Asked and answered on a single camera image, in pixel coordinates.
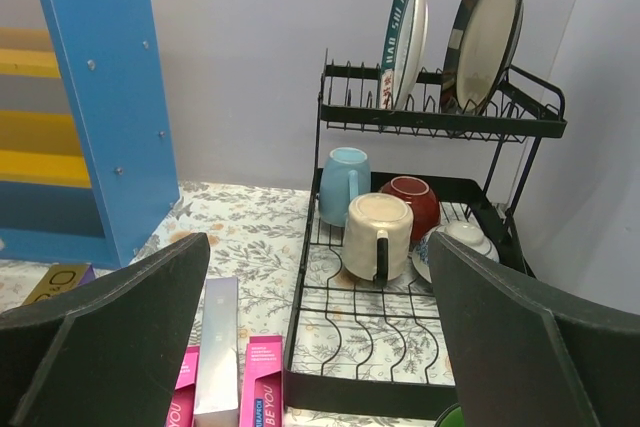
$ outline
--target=white wall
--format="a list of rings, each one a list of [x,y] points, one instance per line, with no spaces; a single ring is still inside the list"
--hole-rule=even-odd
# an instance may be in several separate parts
[[[640,313],[640,0],[577,0],[551,80],[565,137],[543,142],[517,212],[536,274]]]
[[[442,65],[459,1],[429,0],[424,62],[430,69]],[[336,61],[378,62],[390,2],[153,0],[180,176],[307,187],[324,49]],[[525,2],[515,62],[546,77],[574,0]],[[0,0],[0,24],[43,27],[38,0]],[[0,90],[20,90],[6,82],[0,80]],[[64,109],[55,84],[39,86],[47,109]],[[30,102],[15,99],[15,105]],[[479,181],[494,147],[376,134],[330,132],[326,138],[325,151],[358,145],[377,169]],[[505,149],[493,200],[508,197],[521,151]]]

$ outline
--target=yellow shelf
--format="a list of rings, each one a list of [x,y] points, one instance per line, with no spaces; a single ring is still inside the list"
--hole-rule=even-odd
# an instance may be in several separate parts
[[[49,33],[0,28],[0,75],[60,78]]]
[[[71,115],[0,111],[0,181],[90,188]]]

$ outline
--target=cream mug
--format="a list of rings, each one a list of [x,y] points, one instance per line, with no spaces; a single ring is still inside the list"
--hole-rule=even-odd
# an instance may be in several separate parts
[[[345,268],[384,287],[404,271],[413,212],[403,200],[382,193],[364,194],[349,204],[342,248]]]

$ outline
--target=speckled table surface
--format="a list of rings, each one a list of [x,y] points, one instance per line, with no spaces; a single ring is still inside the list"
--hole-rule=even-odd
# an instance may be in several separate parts
[[[303,246],[309,192],[202,182],[182,182],[181,191],[182,198],[141,249],[138,258],[191,232],[205,232],[208,235],[211,245],[209,276],[236,276],[240,281],[238,347],[242,369],[244,352],[251,335],[286,335]],[[318,265],[322,269],[322,259],[320,261]],[[46,264],[0,260],[0,311],[20,305],[47,268]],[[349,279],[341,280],[340,277],[335,280],[349,282]],[[194,321],[191,344],[200,341],[201,308],[202,303]],[[303,330],[318,338],[323,335],[322,332],[312,331],[321,328],[311,320]],[[426,357],[426,360],[421,360],[426,362],[435,346],[434,359],[438,362],[432,362],[433,367],[429,372],[433,373],[430,377],[437,378],[437,383],[452,384],[453,377],[446,356],[438,357],[437,354],[437,344],[443,344],[443,340],[439,338],[436,341],[435,337],[433,340],[435,343],[429,341],[413,345],[413,359]],[[297,349],[296,356],[304,357],[307,353],[318,355],[311,347],[303,347],[302,350]],[[304,358],[300,365],[306,365]],[[411,365],[407,365],[409,367],[404,371],[410,375]],[[430,426],[433,422],[288,408],[285,425]]]

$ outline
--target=mug handle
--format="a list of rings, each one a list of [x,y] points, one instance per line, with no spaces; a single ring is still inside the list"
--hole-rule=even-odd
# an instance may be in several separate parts
[[[373,284],[383,288],[389,280],[389,234],[386,230],[379,230],[376,235],[376,273]]]
[[[349,202],[351,202],[353,199],[355,199],[359,195],[358,190],[360,190],[360,188],[358,187],[358,171],[350,170],[349,171]]]

